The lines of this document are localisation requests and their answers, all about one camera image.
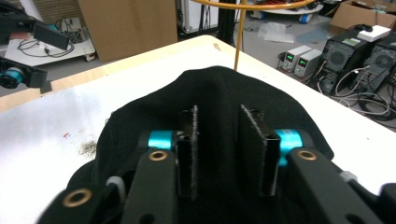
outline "gray floor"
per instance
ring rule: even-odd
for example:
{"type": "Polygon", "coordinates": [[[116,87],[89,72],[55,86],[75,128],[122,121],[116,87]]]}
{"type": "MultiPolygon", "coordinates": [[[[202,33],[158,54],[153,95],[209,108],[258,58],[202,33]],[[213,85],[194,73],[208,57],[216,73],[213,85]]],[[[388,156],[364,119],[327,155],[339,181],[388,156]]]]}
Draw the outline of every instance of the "gray floor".
{"type": "MultiPolygon", "coordinates": [[[[308,24],[300,24],[300,16],[284,16],[266,13],[263,20],[257,20],[250,18],[249,13],[250,12],[247,13],[247,18],[244,24],[243,51],[246,54],[274,68],[278,67],[277,55],[279,53],[289,49],[297,48],[301,45],[307,45],[311,49],[318,49],[322,51],[326,44],[327,38],[334,36],[329,25],[330,18],[316,15],[308,24]],[[258,37],[259,27],[264,24],[268,24],[268,22],[276,22],[287,25],[286,34],[294,35],[294,43],[266,41],[262,37],[258,37]]],[[[235,41],[237,27],[238,25],[235,26],[234,31],[235,41]]],[[[183,36],[180,38],[180,41],[192,36],[194,35],[183,36]]],[[[103,64],[104,63],[101,63],[98,59],[86,63],[83,58],[75,58],[57,63],[41,65],[39,68],[48,71],[48,80],[56,80],[92,69],[103,64]]],[[[285,75],[294,77],[293,74],[285,73],[285,75]]],[[[20,85],[14,90],[0,88],[0,97],[25,89],[26,87],[24,85],[20,85]]],[[[396,120],[385,122],[385,124],[396,127],[396,120]]]]}

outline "black plastic part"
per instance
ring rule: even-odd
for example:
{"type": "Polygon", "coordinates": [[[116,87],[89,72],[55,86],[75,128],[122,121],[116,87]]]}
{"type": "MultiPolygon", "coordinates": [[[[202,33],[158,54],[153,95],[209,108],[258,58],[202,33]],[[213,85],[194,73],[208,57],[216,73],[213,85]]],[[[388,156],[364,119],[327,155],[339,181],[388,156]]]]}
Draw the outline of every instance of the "black plastic part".
{"type": "Polygon", "coordinates": [[[301,140],[303,141],[303,147],[316,148],[314,140],[308,132],[302,129],[296,129],[295,131],[300,135],[301,140]]]}
{"type": "Polygon", "coordinates": [[[0,45],[7,45],[9,43],[10,35],[11,33],[0,31],[0,45]]]}
{"type": "Polygon", "coordinates": [[[30,33],[35,26],[35,18],[27,15],[17,15],[14,13],[0,13],[1,32],[25,32],[30,33]]]}
{"type": "Polygon", "coordinates": [[[115,184],[109,184],[106,186],[102,193],[103,195],[103,207],[106,210],[105,214],[102,215],[102,224],[116,224],[120,223],[120,219],[123,213],[123,203],[120,201],[119,188],[115,184]]]}
{"type": "Polygon", "coordinates": [[[49,28],[47,24],[41,21],[35,24],[33,36],[36,40],[43,41],[59,49],[67,50],[69,45],[68,35],[49,28]]]}
{"type": "Polygon", "coordinates": [[[198,106],[180,113],[176,136],[177,185],[180,197],[198,196],[198,106]]]}
{"type": "Polygon", "coordinates": [[[15,89],[20,82],[15,77],[0,76],[0,86],[6,89],[15,89]]]}
{"type": "Polygon", "coordinates": [[[100,223],[104,213],[102,204],[102,191],[95,186],[74,187],[59,194],[49,208],[44,212],[38,224],[93,224],[100,223]],[[73,202],[83,202],[84,197],[88,201],[77,206],[73,202]]]}
{"type": "Polygon", "coordinates": [[[150,150],[137,165],[134,182],[124,205],[121,224],[177,223],[175,154],[170,150],[150,150]],[[153,161],[151,153],[166,154],[153,161]]]}
{"type": "Polygon", "coordinates": [[[376,211],[385,223],[396,223],[396,183],[382,187],[376,205],[376,211]]]}
{"type": "Polygon", "coordinates": [[[283,186],[289,223],[382,223],[318,151],[292,150],[283,186]]]}
{"type": "Polygon", "coordinates": [[[139,163],[140,157],[149,149],[149,134],[149,131],[143,131],[139,135],[136,149],[131,153],[128,160],[116,173],[116,176],[123,179],[127,190],[126,193],[128,193],[128,190],[131,188],[132,182],[134,181],[134,175],[136,174],[137,164],[139,163]]]}
{"type": "MultiPolygon", "coordinates": [[[[22,83],[24,83],[29,88],[40,88],[46,83],[47,71],[0,57],[0,73],[4,74],[10,67],[16,67],[23,72],[22,83]]],[[[13,80],[2,79],[1,84],[5,88],[7,86],[12,86],[12,83],[7,84],[7,81],[12,82],[13,80]]]]}
{"type": "Polygon", "coordinates": [[[24,7],[22,6],[17,6],[15,4],[9,3],[8,1],[5,0],[0,0],[0,12],[12,12],[15,14],[26,14],[26,11],[24,7]]]}
{"type": "Polygon", "coordinates": [[[260,197],[275,195],[279,144],[279,136],[262,121],[262,112],[241,105],[237,155],[245,193],[260,197]]]}
{"type": "Polygon", "coordinates": [[[359,182],[354,179],[350,179],[349,181],[347,181],[347,183],[353,190],[355,190],[355,192],[359,195],[361,200],[363,202],[365,202],[367,204],[367,206],[370,207],[371,210],[373,210],[373,211],[376,210],[376,208],[377,208],[376,201],[378,198],[376,195],[374,195],[372,192],[367,190],[364,186],[359,184],[359,182]]]}

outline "white table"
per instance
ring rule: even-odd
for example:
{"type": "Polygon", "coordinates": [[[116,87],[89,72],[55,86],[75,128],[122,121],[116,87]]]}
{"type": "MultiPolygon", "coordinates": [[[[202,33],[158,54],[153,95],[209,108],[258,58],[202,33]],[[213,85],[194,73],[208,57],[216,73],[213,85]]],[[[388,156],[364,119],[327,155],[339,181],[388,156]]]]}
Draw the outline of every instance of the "white table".
{"type": "Polygon", "coordinates": [[[31,37],[28,40],[22,39],[12,39],[9,41],[7,46],[7,51],[5,58],[10,59],[14,62],[23,63],[29,66],[38,66],[45,63],[54,63],[59,62],[66,59],[76,58],[76,57],[83,57],[87,55],[91,55],[95,53],[95,48],[93,46],[90,34],[86,28],[81,30],[81,36],[83,36],[83,41],[81,43],[77,43],[72,47],[69,45],[67,50],[69,53],[66,53],[67,50],[58,49],[48,44],[43,44],[40,42],[40,45],[34,44],[26,44],[26,46],[22,46],[24,51],[18,49],[21,43],[35,43],[36,40],[31,37]],[[63,55],[62,57],[47,57],[47,53],[44,51],[44,48],[49,49],[50,55],[63,55]]]}
{"type": "MultiPolygon", "coordinates": [[[[200,36],[0,98],[0,223],[34,223],[70,176],[92,159],[112,111],[175,80],[183,71],[233,67],[234,48],[200,36]]],[[[396,133],[241,53],[238,71],[293,96],[319,126],[339,167],[373,193],[396,182],[396,133]]]]}
{"type": "Polygon", "coordinates": [[[264,12],[282,14],[282,15],[304,15],[320,12],[323,9],[323,5],[319,4],[313,9],[297,8],[296,10],[290,9],[278,9],[278,10],[263,10],[264,12]]]}

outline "black fabric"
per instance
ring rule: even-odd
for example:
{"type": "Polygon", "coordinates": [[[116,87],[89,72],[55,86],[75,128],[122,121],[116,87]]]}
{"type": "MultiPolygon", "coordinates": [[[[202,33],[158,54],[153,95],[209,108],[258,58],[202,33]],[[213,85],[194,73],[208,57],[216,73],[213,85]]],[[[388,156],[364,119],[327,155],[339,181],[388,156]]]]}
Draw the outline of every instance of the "black fabric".
{"type": "Polygon", "coordinates": [[[285,92],[224,67],[184,72],[168,86],[115,111],[103,129],[96,158],[79,169],[69,186],[104,186],[128,159],[139,134],[147,130],[177,130],[177,114],[198,105],[198,198],[179,200],[179,223],[279,223],[273,199],[240,191],[235,168],[240,105],[264,112],[272,129],[302,129],[327,158],[332,150],[303,107],[285,92]]]}

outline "black cable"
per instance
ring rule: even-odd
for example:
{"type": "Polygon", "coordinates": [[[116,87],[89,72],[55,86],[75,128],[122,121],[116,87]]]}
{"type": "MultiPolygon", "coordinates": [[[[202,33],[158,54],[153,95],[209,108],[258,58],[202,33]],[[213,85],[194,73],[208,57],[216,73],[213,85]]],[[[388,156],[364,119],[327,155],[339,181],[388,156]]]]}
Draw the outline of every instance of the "black cable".
{"type": "Polygon", "coordinates": [[[278,61],[277,61],[277,65],[276,65],[276,70],[279,70],[279,68],[281,68],[282,66],[279,66],[280,62],[283,62],[285,60],[285,55],[286,52],[281,52],[277,55],[278,61]]]}
{"type": "Polygon", "coordinates": [[[349,105],[349,106],[354,106],[354,105],[357,105],[357,104],[358,104],[358,102],[359,102],[359,97],[360,97],[360,95],[358,94],[358,100],[357,100],[355,103],[353,103],[353,105],[349,105]]]}
{"type": "Polygon", "coordinates": [[[338,80],[336,83],[334,83],[334,85],[335,85],[334,92],[335,92],[336,96],[339,96],[339,97],[346,97],[346,96],[349,96],[349,95],[353,94],[353,91],[355,91],[355,90],[353,90],[352,92],[349,92],[348,94],[345,94],[345,95],[339,95],[339,94],[338,94],[338,92],[339,92],[338,88],[341,86],[341,83],[342,83],[343,81],[344,81],[344,82],[346,81],[346,77],[347,77],[347,76],[351,76],[351,75],[353,76],[354,73],[356,73],[356,72],[359,73],[360,70],[365,71],[365,70],[367,70],[368,67],[369,67],[369,66],[367,65],[367,66],[365,66],[365,67],[363,67],[363,68],[356,68],[356,69],[353,69],[353,70],[351,70],[350,72],[348,72],[348,73],[346,73],[345,75],[343,75],[343,76],[341,77],[341,79],[338,80]]]}
{"type": "Polygon", "coordinates": [[[55,27],[62,31],[62,27],[63,25],[65,25],[65,31],[62,31],[62,33],[66,34],[69,36],[70,42],[73,44],[78,44],[78,43],[82,43],[83,39],[81,36],[81,30],[78,29],[77,31],[73,31],[72,26],[70,24],[70,22],[67,22],[65,17],[62,17],[60,20],[57,20],[54,23],[55,27]]]}
{"type": "Polygon", "coordinates": [[[373,86],[371,85],[371,83],[370,83],[370,76],[372,75],[372,73],[370,73],[368,76],[367,76],[367,86],[369,87],[369,89],[370,89],[370,91],[371,92],[375,92],[374,91],[374,88],[373,88],[373,86]]]}
{"type": "Polygon", "coordinates": [[[384,115],[369,114],[369,113],[373,113],[373,111],[371,111],[367,107],[367,105],[370,104],[371,102],[376,102],[378,105],[382,105],[382,106],[384,106],[384,108],[387,108],[386,105],[388,104],[388,102],[386,102],[381,96],[379,96],[379,98],[380,98],[380,100],[377,100],[374,98],[369,98],[369,97],[365,97],[365,99],[363,99],[363,100],[358,99],[358,103],[359,103],[359,106],[361,107],[361,110],[368,112],[368,114],[365,114],[365,116],[369,117],[371,119],[377,119],[377,120],[381,120],[381,121],[388,121],[388,120],[396,119],[396,113],[394,113],[391,109],[389,110],[389,112],[387,114],[384,114],[384,115]]]}
{"type": "Polygon", "coordinates": [[[204,30],[204,10],[205,10],[205,5],[201,5],[201,15],[199,19],[198,35],[201,35],[202,31],[204,30]]]}
{"type": "Polygon", "coordinates": [[[370,25],[366,25],[366,24],[356,24],[356,25],[353,25],[353,26],[347,28],[347,30],[357,29],[360,31],[367,31],[367,30],[370,30],[370,28],[373,28],[373,27],[370,25]]]}
{"type": "Polygon", "coordinates": [[[205,29],[210,29],[210,6],[205,6],[205,29]]]}
{"type": "Polygon", "coordinates": [[[393,106],[395,106],[396,104],[396,101],[395,101],[395,99],[394,99],[394,97],[395,97],[395,87],[392,85],[392,84],[388,84],[388,86],[387,86],[387,92],[388,92],[388,95],[389,95],[389,97],[390,97],[390,104],[391,105],[393,105],[393,106]]]}
{"type": "Polygon", "coordinates": [[[27,52],[25,52],[27,49],[31,49],[32,47],[36,46],[39,44],[40,41],[38,40],[31,40],[31,41],[27,41],[26,40],[22,40],[21,43],[18,45],[17,49],[20,50],[23,54],[30,56],[30,57],[35,57],[35,58],[47,58],[47,57],[51,57],[51,58],[60,58],[63,57],[64,55],[69,54],[70,52],[72,52],[74,50],[74,46],[72,43],[70,43],[70,49],[67,49],[63,52],[60,53],[55,53],[55,54],[50,54],[50,50],[49,49],[44,49],[44,52],[46,53],[46,55],[34,55],[34,54],[29,54],[27,52]],[[23,46],[28,45],[34,43],[33,45],[27,47],[27,48],[23,48],[23,46]]]}
{"type": "Polygon", "coordinates": [[[242,43],[242,52],[245,52],[245,44],[244,44],[244,30],[242,29],[242,32],[241,32],[241,43],[242,43]]]}
{"type": "Polygon", "coordinates": [[[375,7],[375,25],[378,25],[378,8],[375,7]]]}

